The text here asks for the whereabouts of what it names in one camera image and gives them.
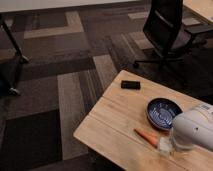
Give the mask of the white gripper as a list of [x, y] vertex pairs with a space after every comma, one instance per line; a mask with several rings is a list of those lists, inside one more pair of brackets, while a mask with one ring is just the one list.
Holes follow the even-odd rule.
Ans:
[[194, 145], [187, 139], [184, 139], [175, 129], [170, 131], [170, 142], [175, 151], [188, 152], [194, 148]]

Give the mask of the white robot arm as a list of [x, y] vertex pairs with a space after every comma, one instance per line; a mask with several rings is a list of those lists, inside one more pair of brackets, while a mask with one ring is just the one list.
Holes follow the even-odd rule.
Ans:
[[170, 140], [176, 151], [190, 151], [198, 145], [213, 152], [213, 105], [203, 103], [177, 115]]

